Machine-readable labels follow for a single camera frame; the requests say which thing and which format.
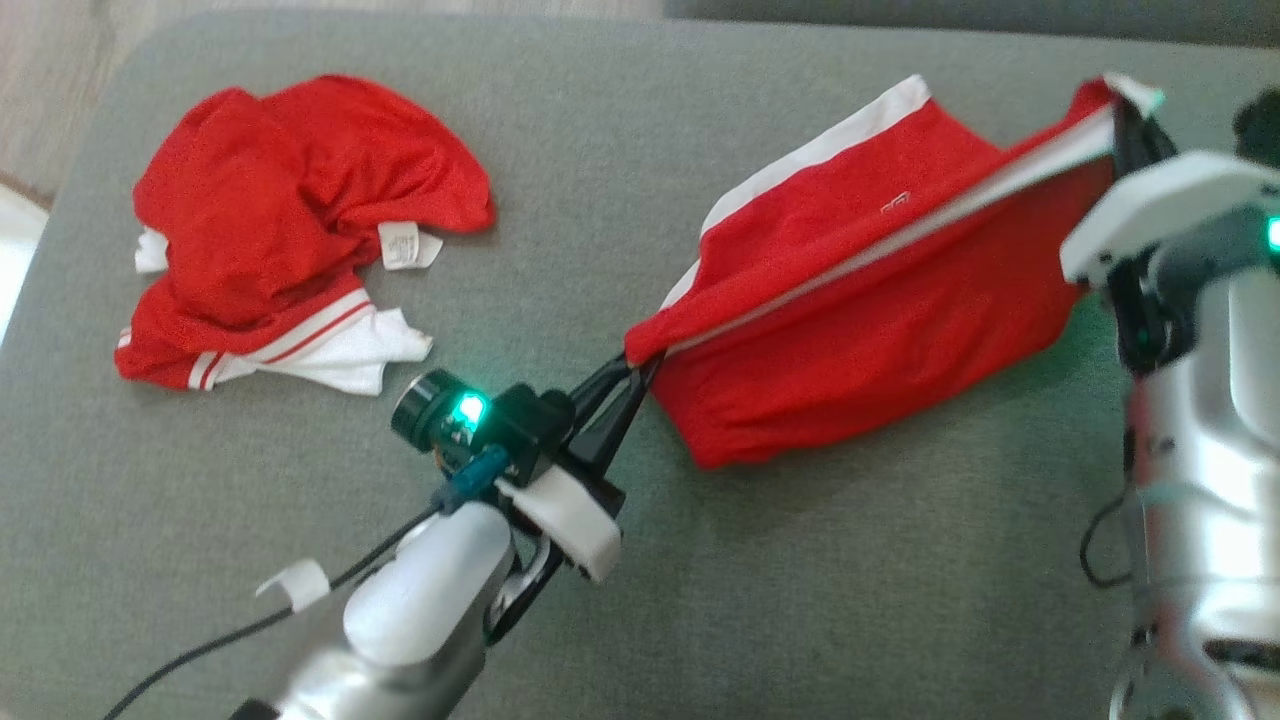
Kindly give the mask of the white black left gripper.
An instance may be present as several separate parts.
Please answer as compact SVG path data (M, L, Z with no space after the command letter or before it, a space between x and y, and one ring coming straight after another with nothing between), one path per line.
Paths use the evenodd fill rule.
M572 389L580 460L593 471L607 471L612 464L659 368L660 363L634 366L617 355ZM516 532L548 539L591 583L603 584L616 570L622 530L588 478L557 461L536 459L524 468L509 456L495 478L495 492Z

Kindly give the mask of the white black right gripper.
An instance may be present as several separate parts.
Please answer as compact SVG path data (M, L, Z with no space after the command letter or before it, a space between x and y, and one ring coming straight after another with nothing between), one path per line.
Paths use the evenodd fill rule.
M1108 301L1134 377L1194 347L1197 299L1208 284L1253 268L1280 275L1280 169L1225 152L1178 154L1153 117L1117 99L1117 182L1060 247L1064 278Z

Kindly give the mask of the red shorts with white band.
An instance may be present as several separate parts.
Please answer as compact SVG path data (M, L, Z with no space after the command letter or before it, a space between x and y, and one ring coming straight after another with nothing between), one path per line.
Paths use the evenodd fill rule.
M832 445L1051 347L1083 292L1061 245L1117 179L1116 122L1165 94L1120 73L1000 147L920 76L717 200L698 258L623 351L703 469Z

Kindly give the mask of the red Bulls basketball jersey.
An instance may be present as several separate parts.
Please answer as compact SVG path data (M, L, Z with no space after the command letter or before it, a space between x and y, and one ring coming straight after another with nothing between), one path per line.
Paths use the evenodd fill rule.
M362 273L430 266L443 234L497 220L490 178L442 120L383 85L319 76L189 109L133 190L134 269L154 282L122 331L120 378L210 391L255 374L376 396L433 338L380 309Z

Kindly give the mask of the long grey sofa seat cushion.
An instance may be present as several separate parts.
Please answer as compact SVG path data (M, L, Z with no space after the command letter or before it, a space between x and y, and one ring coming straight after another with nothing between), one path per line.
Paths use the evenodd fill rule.
M1280 0L663 0L667 17L1280 47Z

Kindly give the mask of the large grey sofa ottoman cushion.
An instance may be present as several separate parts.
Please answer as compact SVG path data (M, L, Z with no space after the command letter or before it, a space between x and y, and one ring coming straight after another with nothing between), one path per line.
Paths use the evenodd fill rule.
M206 393L113 364L145 281L131 191L220 88L379 81L488 169L497 228L379 305L489 389L570 387L687 269L714 201L896 82L997 145L1105 70L1157 85L1184 149L1229 149L1280 50L704 22L250 10L198 15L116 72L0 345L0 710L100 720L141 678L282 606L305 557L339 573L438 475L390 430L417 374L355 397L253 375ZM1130 605L1076 565L1120 487L1114 325L1076 306L1050 350L841 445L700 473L646 404L611 469L623 556L559 574L457 720L1093 720Z

